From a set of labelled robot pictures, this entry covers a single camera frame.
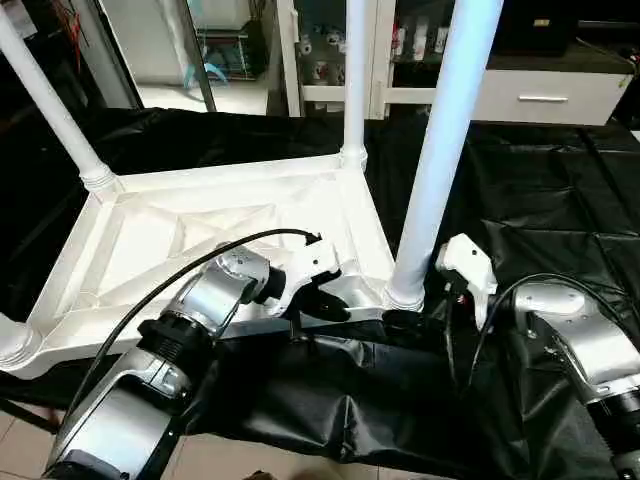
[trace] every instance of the floor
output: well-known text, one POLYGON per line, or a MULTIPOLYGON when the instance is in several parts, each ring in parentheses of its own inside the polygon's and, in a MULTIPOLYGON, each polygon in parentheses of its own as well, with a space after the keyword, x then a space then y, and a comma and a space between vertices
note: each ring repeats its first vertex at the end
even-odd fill
MULTIPOLYGON (((42 415, 39 409, 30 408, 42 415)), ((53 437, 0 412, 0 480, 40 478, 53 437)), ((214 435, 183 437, 162 480, 242 480, 257 470, 278 480, 304 472, 314 480, 437 480, 440 477, 369 465, 339 465, 322 457, 299 455, 263 444, 227 440, 214 435)))
MULTIPOLYGON (((232 81, 229 85, 211 83, 213 100, 219 112, 247 115, 266 115, 267 80, 263 76, 255 81, 232 81)), ((145 108, 179 108, 194 112, 206 112, 202 92, 198 87, 185 90, 182 87, 163 85, 138 85, 138 92, 145 108)))

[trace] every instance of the black plastic sheet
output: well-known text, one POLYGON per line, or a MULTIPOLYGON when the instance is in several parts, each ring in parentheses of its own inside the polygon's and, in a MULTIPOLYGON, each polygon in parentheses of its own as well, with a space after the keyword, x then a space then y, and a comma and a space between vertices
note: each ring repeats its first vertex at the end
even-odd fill
MULTIPOLYGON (((425 125, 425 117, 367 125, 366 177, 394 252, 425 125)), ((113 110, 85 131, 114 171, 128 174, 333 153, 342 125, 113 110)), ((474 125, 439 241, 467 233, 493 258, 503 285, 542 271, 588 282, 637 342, 639 147, 615 126, 474 125)), ((20 159, 2 168, 12 179, 9 197, 22 208, 4 215, 9 255, 0 310, 26 318, 85 194, 43 122, 0 138, 0 151, 20 159), (43 173, 32 178, 36 169, 43 173)), ((419 325, 399 316, 386 325, 325 329, 308 343, 286 335, 229 342, 198 430, 458 478, 614 478, 607 449, 558 365, 540 342, 515 333, 509 318, 499 319, 470 394, 453 392, 441 342, 442 281, 430 275, 426 286, 419 325)), ((464 370, 475 337, 468 315, 457 313, 464 370)), ((64 407, 86 365, 60 365, 31 382, 2 376, 0 394, 64 407)))

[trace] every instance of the shelving unit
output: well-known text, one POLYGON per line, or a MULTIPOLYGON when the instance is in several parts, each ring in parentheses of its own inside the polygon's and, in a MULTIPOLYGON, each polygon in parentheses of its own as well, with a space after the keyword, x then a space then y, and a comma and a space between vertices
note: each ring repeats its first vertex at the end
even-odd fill
MULTIPOLYGON (((333 3, 342 5, 344 1, 333 0, 333 3)), ((370 119, 385 118, 392 105, 430 105, 435 97, 443 55, 425 52, 423 60, 415 61, 407 49, 411 41, 405 43, 402 56, 394 58, 392 54, 394 22, 403 18, 397 10, 398 3, 396 0, 367 2, 367 38, 372 48, 365 59, 367 78, 370 78, 365 112, 370 119), (411 69, 415 69, 416 74, 408 81, 411 69)), ((305 102, 343 102, 344 87, 305 84, 301 80, 298 44, 305 2, 278 0, 277 6, 290 116, 303 115, 305 102)), ((473 118, 603 125, 633 73, 630 65, 615 56, 577 42, 572 43, 562 57, 492 55, 473 118)))

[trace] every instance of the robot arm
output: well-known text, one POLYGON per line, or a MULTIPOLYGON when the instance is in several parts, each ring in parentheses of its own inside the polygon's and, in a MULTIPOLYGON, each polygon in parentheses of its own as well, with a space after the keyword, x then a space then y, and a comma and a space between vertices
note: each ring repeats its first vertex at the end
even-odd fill
POLYGON ((284 312, 297 289, 322 273, 339 274, 325 241, 294 255, 292 275, 245 247, 222 254, 194 275, 142 338, 86 395, 56 437, 46 478, 159 478, 189 420, 190 403, 208 383, 216 341, 240 304, 284 312))
MULTIPOLYGON (((436 268, 475 302, 478 329, 497 284, 489 257, 466 235, 443 245, 436 268)), ((541 337, 613 453, 621 480, 640 480, 640 353, 589 294, 558 281, 517 287, 510 306, 518 329, 541 337)))

